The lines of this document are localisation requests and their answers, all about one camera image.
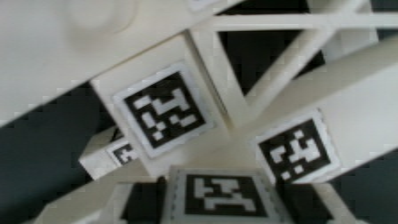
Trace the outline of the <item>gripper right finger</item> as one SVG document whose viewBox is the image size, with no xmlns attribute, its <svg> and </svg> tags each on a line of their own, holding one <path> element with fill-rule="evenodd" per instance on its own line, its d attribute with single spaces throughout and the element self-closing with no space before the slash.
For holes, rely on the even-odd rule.
<svg viewBox="0 0 398 224">
<path fill-rule="evenodd" d="M 276 189 L 295 224 L 370 224 L 355 217 L 329 183 L 279 183 Z"/>
</svg>

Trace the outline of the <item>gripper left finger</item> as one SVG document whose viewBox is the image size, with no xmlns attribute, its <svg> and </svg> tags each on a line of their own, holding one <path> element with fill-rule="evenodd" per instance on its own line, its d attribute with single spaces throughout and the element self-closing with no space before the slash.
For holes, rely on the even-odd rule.
<svg viewBox="0 0 398 224">
<path fill-rule="evenodd" d="M 94 182 L 52 202 L 34 224 L 162 224 L 167 178 Z"/>
</svg>

